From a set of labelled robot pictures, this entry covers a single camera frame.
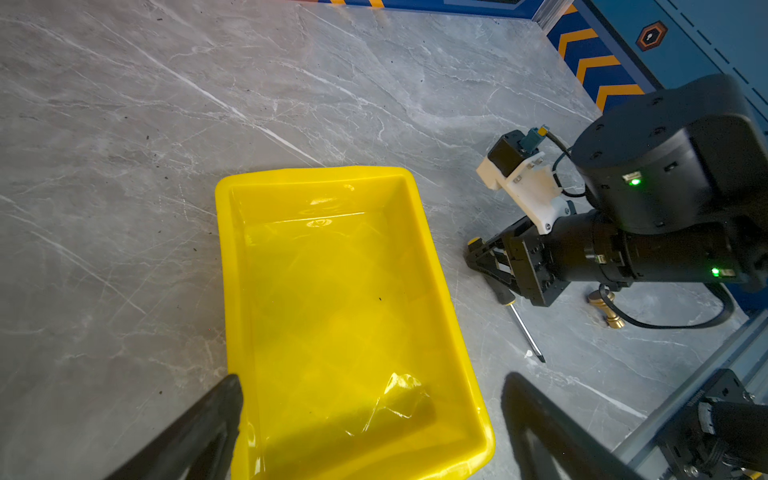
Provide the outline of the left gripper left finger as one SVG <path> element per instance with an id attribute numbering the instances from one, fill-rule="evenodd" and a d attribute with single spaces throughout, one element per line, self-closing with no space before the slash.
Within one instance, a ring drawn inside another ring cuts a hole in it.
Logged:
<path id="1" fill-rule="evenodd" d="M 111 479 L 223 479 L 239 436 L 243 391 L 229 374 Z"/>

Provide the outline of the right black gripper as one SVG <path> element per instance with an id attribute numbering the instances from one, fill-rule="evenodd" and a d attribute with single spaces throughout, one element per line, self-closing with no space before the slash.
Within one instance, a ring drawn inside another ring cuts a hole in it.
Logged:
<path id="1" fill-rule="evenodd" d="M 550 270 L 550 252 L 533 222 L 523 217 L 502 233 L 501 240 L 519 294 L 534 306 L 551 306 L 569 283 Z M 494 249 L 479 237 L 467 243 L 464 259 L 471 270 L 486 278 L 510 281 L 510 273 L 498 266 Z"/>

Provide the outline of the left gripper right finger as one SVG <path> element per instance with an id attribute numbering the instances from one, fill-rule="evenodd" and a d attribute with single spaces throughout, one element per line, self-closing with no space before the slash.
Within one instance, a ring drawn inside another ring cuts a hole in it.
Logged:
<path id="1" fill-rule="evenodd" d="M 505 377 L 501 410 L 523 479 L 640 477 L 517 372 Z"/>

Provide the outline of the black yellow screwdriver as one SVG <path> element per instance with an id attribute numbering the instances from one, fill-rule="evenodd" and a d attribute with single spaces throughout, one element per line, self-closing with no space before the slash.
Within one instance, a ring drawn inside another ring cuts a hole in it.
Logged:
<path id="1" fill-rule="evenodd" d="M 496 279 L 486 277 L 485 280 L 488 283 L 488 285 L 490 286 L 490 288 L 492 289 L 492 291 L 494 292 L 494 294 L 495 294 L 495 296 L 497 298 L 497 301 L 500 304 L 508 307 L 509 310 L 512 312 L 512 317 L 514 318 L 516 324 L 520 328 L 523 336 L 525 337 L 525 339 L 526 339 L 528 345 L 530 346 L 530 348 L 531 348 L 533 354 L 535 355 L 535 357 L 541 363 L 545 364 L 546 363 L 546 358 L 545 358 L 543 352 L 541 351 L 541 349 L 537 345 L 536 341 L 534 340 L 533 336 L 531 335 L 529 329 L 525 325 L 522 317 L 520 316 L 520 314 L 519 314 L 519 312 L 518 312 L 518 310 L 517 310 L 517 308 L 515 306 L 516 296 L 514 295 L 513 291 L 510 290 L 509 288 L 507 288 L 505 285 L 503 285 L 502 283 L 500 283 Z"/>

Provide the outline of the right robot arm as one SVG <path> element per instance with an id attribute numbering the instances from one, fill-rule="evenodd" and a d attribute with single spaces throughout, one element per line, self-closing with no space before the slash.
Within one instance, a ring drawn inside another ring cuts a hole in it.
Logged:
<path id="1" fill-rule="evenodd" d="M 593 122 L 561 155 L 581 176 L 575 209 L 541 144 L 541 126 L 502 135 L 478 167 L 522 217 L 465 257 L 498 300 L 547 307 L 574 282 L 622 324 L 613 301 L 638 282 L 700 283 L 721 301 L 715 327 L 767 306 L 767 143 L 738 82 L 709 75 L 641 95 Z"/>

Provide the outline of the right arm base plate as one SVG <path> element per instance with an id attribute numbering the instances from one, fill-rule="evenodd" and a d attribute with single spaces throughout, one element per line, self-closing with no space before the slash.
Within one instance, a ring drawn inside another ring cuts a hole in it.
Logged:
<path id="1" fill-rule="evenodd" d="M 657 435 L 664 479 L 765 479 L 767 407 L 720 369 Z"/>

